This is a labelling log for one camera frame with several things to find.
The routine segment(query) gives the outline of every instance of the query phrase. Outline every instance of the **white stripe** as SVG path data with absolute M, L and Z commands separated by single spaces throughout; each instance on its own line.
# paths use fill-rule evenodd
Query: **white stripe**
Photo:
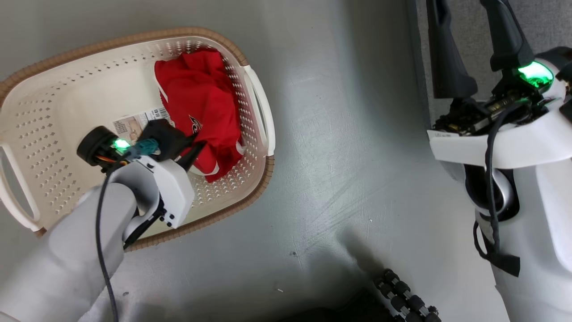
M 247 149 L 247 148 L 241 146 L 238 141 L 236 142 L 236 151 L 237 151 L 238 153 L 240 153 L 240 155 L 244 155 L 244 152 L 246 151 L 246 149 Z
M 190 171 L 191 171 L 192 173 L 194 173 L 194 174 L 198 174 L 198 175 L 202 175 L 202 176 L 217 174 L 217 173 L 219 173 L 219 163 L 217 162 L 217 163 L 215 164 L 214 170 L 213 170 L 211 173 L 209 173 L 209 174 L 204 174 L 204 173 L 202 173 L 202 171 L 199 170 L 199 169 L 198 169 L 197 167 L 195 167 L 195 166 L 191 166 L 191 167 L 190 167 Z
M 169 98 L 167 98 L 167 94 L 165 94 L 165 91 L 163 91 L 163 87 L 161 87 L 161 84 L 159 84 L 159 81 L 157 80 L 157 75 L 155 75 L 155 65 L 153 64 L 153 65 L 151 65 L 151 67 L 152 67 L 153 80 L 157 84 L 157 87 L 159 87 L 159 91 L 161 92 L 161 94 L 165 98 L 165 101 L 168 103 Z

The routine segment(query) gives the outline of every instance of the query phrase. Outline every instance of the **black cable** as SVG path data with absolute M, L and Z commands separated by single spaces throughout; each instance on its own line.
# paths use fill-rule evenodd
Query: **black cable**
M 96 213 L 97 257 L 100 261 L 101 273 L 104 275 L 105 286 L 107 286 L 107 289 L 108 289 L 109 301 L 111 302 L 111 310 L 113 312 L 113 321 L 114 322 L 119 322 L 119 312 L 117 310 L 117 303 L 115 301 L 115 295 L 113 294 L 113 288 L 111 286 L 109 273 L 107 271 L 107 268 L 105 267 L 104 253 L 103 253 L 103 250 L 101 249 L 101 227 L 100 227 L 101 226 L 101 208 L 103 207 L 105 190 L 107 189 L 107 186 L 109 183 L 109 178 L 111 177 L 111 174 L 113 173 L 113 171 L 115 171 L 121 167 L 121 161 L 125 160 L 126 157 L 127 157 L 127 154 L 123 155 L 121 159 L 115 161 L 115 163 L 113 163 L 113 165 L 111 166 L 111 168 L 107 172 L 107 174 L 105 176 L 105 180 L 104 180 L 103 184 L 101 185 L 100 198 L 99 198 L 99 201 L 97 202 L 97 213 Z
M 494 241 L 494 250 L 496 253 L 500 251 L 500 238 L 499 238 L 499 219 L 498 214 L 496 213 L 496 203 L 495 203 L 495 190 L 494 190 L 494 180 L 492 178 L 492 151 L 494 148 L 496 134 L 498 133 L 499 129 L 505 123 L 506 117 L 516 111 L 518 108 L 530 104 L 528 100 L 520 100 L 509 107 L 507 107 L 504 111 L 500 113 L 498 118 L 495 120 L 495 123 L 492 125 L 490 131 L 488 132 L 487 138 L 487 151 L 484 153 L 484 165 L 486 167 L 485 170 L 485 181 L 487 184 L 487 204 L 488 204 L 488 212 L 490 214 L 490 222 L 492 228 L 492 240 Z
M 187 152 L 184 156 L 181 157 L 181 159 L 179 159 L 179 161 L 177 161 L 177 164 L 181 166 L 181 168 L 185 169 L 186 172 L 188 172 L 190 167 L 197 160 L 198 155 L 201 153 L 205 145 L 205 142 L 197 142 L 194 144 L 189 152 Z
M 479 252 L 479 256 L 481 256 L 484 259 L 488 259 L 487 254 L 485 254 L 483 249 L 480 247 L 479 238 L 476 236 L 478 228 L 479 228 L 479 222 L 475 221 L 475 224 L 472 226 L 472 238 L 475 243 L 475 248 L 477 252 Z

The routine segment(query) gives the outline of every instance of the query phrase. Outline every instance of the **basket handle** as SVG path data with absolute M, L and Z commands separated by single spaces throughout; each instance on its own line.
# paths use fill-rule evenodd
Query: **basket handle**
M 42 227 L 38 224 L 39 210 L 32 198 L 30 189 L 24 180 L 24 175 L 16 163 L 11 148 L 6 143 L 0 144 L 0 199 L 10 214 L 24 227 L 32 231 L 39 231 Z M 10 181 L 17 181 L 17 187 L 12 189 Z M 30 206 L 35 218 L 31 218 L 14 195 L 14 190 L 18 195 L 23 196 Z
M 256 104 L 258 108 L 254 108 L 256 120 L 260 129 L 260 137 L 264 147 L 267 149 L 267 155 L 274 155 L 274 148 L 276 147 L 276 133 L 274 130 L 274 120 L 272 119 L 272 111 L 270 110 L 270 103 L 262 87 L 262 83 L 258 78 L 256 72 L 250 65 L 244 66 L 246 73 L 246 84 L 248 93 L 251 97 L 252 104 Z

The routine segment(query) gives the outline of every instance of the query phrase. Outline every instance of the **orange wire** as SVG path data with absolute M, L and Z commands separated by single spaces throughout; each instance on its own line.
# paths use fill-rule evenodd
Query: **orange wire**
M 114 162 L 115 162 L 115 161 L 113 161 L 113 160 L 111 160 L 111 159 L 109 159 L 109 158 L 106 158 L 106 157 L 104 157 L 104 156 L 101 156 L 101 155 L 96 155 L 96 158 L 98 158 L 99 160 L 103 160 L 103 161 L 105 161 L 105 162 L 109 162 L 109 163 L 114 163 Z M 120 163 L 121 163 L 121 165 L 123 165 L 123 166 L 126 166 L 126 165 L 127 165 L 127 161 L 121 161 Z

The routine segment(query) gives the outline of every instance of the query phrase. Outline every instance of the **black strap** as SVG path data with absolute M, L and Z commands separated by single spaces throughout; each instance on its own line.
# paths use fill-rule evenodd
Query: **black strap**
M 476 236 L 476 230 L 478 227 L 479 223 L 475 221 L 475 225 L 472 227 L 472 237 L 475 241 L 475 248 L 477 252 L 479 252 L 479 255 L 485 260 L 488 260 L 498 269 L 503 270 L 512 276 L 518 277 L 521 272 L 521 258 L 514 255 L 506 255 L 495 252 L 491 242 L 483 236 L 484 244 L 487 248 L 487 253 L 485 254 L 483 249 L 480 247 L 479 240 Z

